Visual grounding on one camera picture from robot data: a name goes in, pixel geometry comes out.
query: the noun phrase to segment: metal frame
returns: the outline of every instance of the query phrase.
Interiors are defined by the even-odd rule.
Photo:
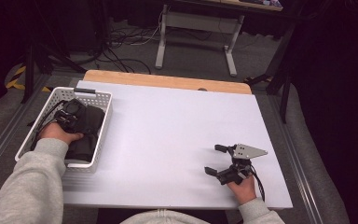
[[[168,5],[164,5],[161,15],[160,24],[160,40],[158,45],[158,53],[156,58],[155,67],[161,69],[164,60],[164,52],[167,44],[166,29],[167,26],[179,27],[186,29],[196,29],[210,32],[221,32],[225,34],[231,34],[231,41],[229,45],[224,46],[224,52],[226,55],[229,74],[232,77],[237,75],[235,63],[232,57],[232,50],[234,49],[237,37],[240,34],[241,26],[244,16],[240,15],[237,20],[224,19],[216,17],[207,17],[192,15],[179,12],[170,12]]]
[[[286,149],[288,152],[288,160],[290,162],[290,165],[292,166],[299,191],[303,198],[307,213],[310,217],[310,223],[323,224],[324,222],[319,211],[318,205],[316,204],[315,198],[313,196],[313,192],[310,188],[310,183],[307,180],[305,171],[301,165],[301,161],[297,156],[297,149],[295,147],[295,144],[293,143],[292,137],[290,136],[287,126],[284,125],[280,119],[280,106],[278,103],[278,99],[276,96],[269,96],[268,100],[269,104],[272,107],[275,120],[283,135],[283,141],[286,145]]]
[[[46,82],[48,81],[48,78],[48,75],[40,75],[35,83],[35,89],[42,90]],[[31,107],[34,99],[36,98],[36,95],[37,94],[31,94],[29,96],[29,99],[25,103],[21,103],[21,105],[14,112],[12,119],[0,135],[0,157],[4,153],[7,145],[9,144],[10,140],[19,128],[20,122],[22,121],[25,112]]]

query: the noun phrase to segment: hand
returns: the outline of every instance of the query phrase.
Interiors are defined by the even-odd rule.
[[[68,146],[76,140],[83,137],[83,133],[66,133],[61,126],[56,123],[50,123],[46,126],[39,134],[40,139],[42,138],[56,138],[65,142]]]
[[[248,203],[255,199],[255,178],[250,175],[237,185],[235,182],[227,183],[227,186],[234,192],[240,204]]]

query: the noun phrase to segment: white basket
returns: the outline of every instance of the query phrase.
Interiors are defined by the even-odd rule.
[[[110,92],[100,92],[94,90],[66,88],[66,87],[55,88],[54,91],[49,96],[48,101],[46,102],[39,116],[37,117],[31,131],[28,133],[27,137],[22,143],[20,150],[17,152],[15,158],[16,161],[18,161],[24,153],[30,151],[31,144],[33,142],[35,128],[37,127],[41,119],[45,117],[45,115],[49,112],[49,110],[61,100],[70,101],[74,98],[76,98],[77,100],[79,100],[85,105],[93,105],[93,106],[100,107],[105,112],[105,116],[103,118],[103,124],[98,134],[98,141],[91,162],[76,163],[73,161],[65,161],[65,164],[68,171],[85,172],[85,173],[94,173],[96,171],[98,160],[101,155],[103,140],[105,139],[105,135],[106,135],[107,125],[109,124],[109,120],[112,113],[112,108],[111,108],[112,93]],[[62,105],[59,105],[55,110],[53,110],[50,113],[50,115],[46,118],[45,122],[48,122],[49,120],[53,119],[55,112],[60,109],[62,109]]]

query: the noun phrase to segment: wooden board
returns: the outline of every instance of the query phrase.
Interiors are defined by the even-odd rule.
[[[203,88],[207,91],[252,94],[251,88],[245,83],[213,81],[185,77],[165,77],[146,74],[89,70],[84,76],[83,80],[195,91]]]

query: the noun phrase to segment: white table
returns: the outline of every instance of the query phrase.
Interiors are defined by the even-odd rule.
[[[243,143],[268,151],[252,159],[267,206],[293,207],[253,95],[88,81],[78,87],[111,91],[113,114],[96,173],[63,176],[64,203],[235,209],[232,192],[204,166],[227,169],[229,155],[213,146]]]

